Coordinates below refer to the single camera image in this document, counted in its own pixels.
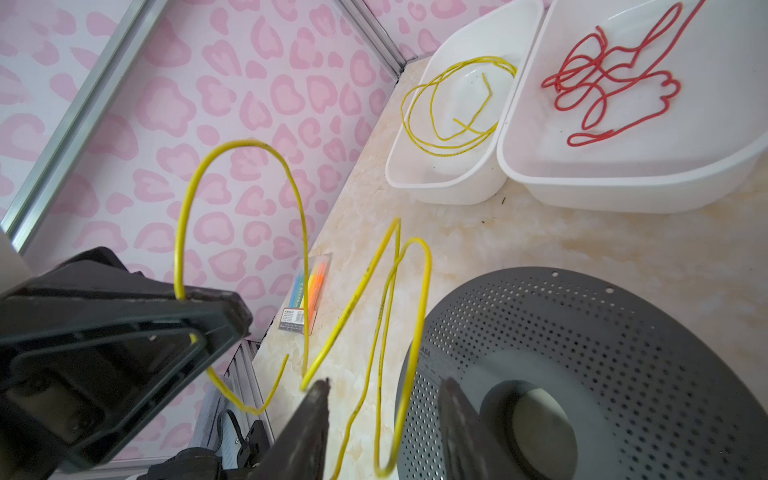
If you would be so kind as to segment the dark grey cable spool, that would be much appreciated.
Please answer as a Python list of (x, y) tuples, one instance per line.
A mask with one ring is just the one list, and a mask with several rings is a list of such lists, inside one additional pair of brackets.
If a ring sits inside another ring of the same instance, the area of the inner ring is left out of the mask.
[(539, 479), (763, 479), (767, 414), (677, 320), (598, 278), (545, 267), (476, 277), (428, 314), (398, 458), (446, 475), (442, 380), (457, 381)]

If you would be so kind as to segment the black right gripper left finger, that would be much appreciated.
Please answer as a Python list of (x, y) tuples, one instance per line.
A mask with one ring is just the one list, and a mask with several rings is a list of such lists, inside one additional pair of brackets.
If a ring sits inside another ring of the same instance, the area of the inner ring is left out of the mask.
[(322, 479), (329, 432), (327, 379), (313, 383), (251, 479)]

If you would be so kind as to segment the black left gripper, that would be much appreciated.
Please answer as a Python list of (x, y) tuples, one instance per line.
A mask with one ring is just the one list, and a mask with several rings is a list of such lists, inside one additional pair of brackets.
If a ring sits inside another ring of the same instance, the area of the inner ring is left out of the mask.
[(1, 296), (3, 479), (47, 479), (108, 462), (167, 395), (242, 339), (252, 314), (239, 294), (131, 272), (106, 247)]

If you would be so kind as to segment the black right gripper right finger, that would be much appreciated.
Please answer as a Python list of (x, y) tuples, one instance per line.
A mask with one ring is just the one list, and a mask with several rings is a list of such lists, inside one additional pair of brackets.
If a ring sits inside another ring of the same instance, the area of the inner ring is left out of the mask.
[(440, 384), (438, 411), (446, 479), (526, 478), (452, 378)]

